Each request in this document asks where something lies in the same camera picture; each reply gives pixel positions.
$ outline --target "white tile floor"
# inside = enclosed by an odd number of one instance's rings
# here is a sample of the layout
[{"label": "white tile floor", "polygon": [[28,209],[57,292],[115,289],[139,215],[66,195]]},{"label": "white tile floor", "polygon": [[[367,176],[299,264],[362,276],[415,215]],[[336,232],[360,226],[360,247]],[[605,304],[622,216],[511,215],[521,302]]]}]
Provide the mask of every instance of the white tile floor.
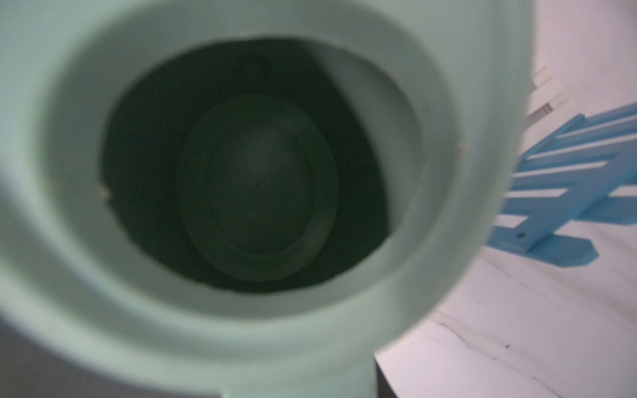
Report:
[{"label": "white tile floor", "polygon": [[[637,1],[537,5],[538,48],[570,112],[637,102]],[[637,397],[637,226],[560,232],[592,239],[599,259],[558,269],[485,248],[427,320],[377,355],[400,398]]]}]

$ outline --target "blue wooden rack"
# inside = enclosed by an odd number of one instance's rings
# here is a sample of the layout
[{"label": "blue wooden rack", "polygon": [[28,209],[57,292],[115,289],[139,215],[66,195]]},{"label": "blue wooden rack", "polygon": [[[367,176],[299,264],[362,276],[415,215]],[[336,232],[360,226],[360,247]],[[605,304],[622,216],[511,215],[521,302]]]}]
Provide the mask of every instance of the blue wooden rack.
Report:
[{"label": "blue wooden rack", "polygon": [[[582,168],[602,161],[602,167]],[[576,116],[520,156],[516,173],[528,171],[538,174],[514,175],[511,191],[566,191],[507,199],[502,214],[527,218],[514,228],[495,227],[487,245],[559,267],[592,262],[598,253],[591,241],[554,232],[570,220],[637,224],[637,197],[609,197],[621,185],[637,185],[637,104]]]}]

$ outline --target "blue slatted shelf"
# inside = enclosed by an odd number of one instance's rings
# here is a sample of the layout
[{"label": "blue slatted shelf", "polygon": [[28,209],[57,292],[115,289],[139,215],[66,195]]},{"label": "blue slatted shelf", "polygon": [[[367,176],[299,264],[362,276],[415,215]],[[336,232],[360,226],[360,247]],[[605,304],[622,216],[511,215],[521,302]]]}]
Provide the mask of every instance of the blue slatted shelf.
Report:
[{"label": "blue slatted shelf", "polygon": [[[554,169],[593,162],[605,164]],[[511,191],[566,191],[507,199],[502,214],[527,218],[514,228],[495,227],[487,245],[560,267],[590,263],[598,256],[591,241],[554,232],[570,220],[637,224],[637,197],[608,196],[619,186],[637,185],[637,104],[590,118],[578,115],[523,153],[516,172],[533,175],[514,176]]]}]

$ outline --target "marble floor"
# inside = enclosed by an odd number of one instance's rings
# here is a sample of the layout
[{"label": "marble floor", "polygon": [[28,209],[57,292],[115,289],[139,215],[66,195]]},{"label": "marble floor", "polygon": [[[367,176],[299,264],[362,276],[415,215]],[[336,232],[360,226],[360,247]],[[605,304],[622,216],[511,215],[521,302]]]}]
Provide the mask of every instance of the marble floor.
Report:
[{"label": "marble floor", "polygon": [[[569,96],[553,119],[637,101],[637,1],[536,4],[538,51]],[[559,125],[549,117],[526,146]],[[559,269],[484,248],[436,311],[377,354],[399,398],[637,397],[637,226],[559,232],[591,239],[599,258]]]}]

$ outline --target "white wall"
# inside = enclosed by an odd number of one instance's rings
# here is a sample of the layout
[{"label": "white wall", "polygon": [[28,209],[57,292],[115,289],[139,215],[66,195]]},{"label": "white wall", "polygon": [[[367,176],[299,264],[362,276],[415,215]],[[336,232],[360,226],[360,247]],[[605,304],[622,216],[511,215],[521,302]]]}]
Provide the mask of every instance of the white wall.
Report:
[{"label": "white wall", "polygon": [[637,0],[537,0],[538,48],[587,114],[637,102]]}]

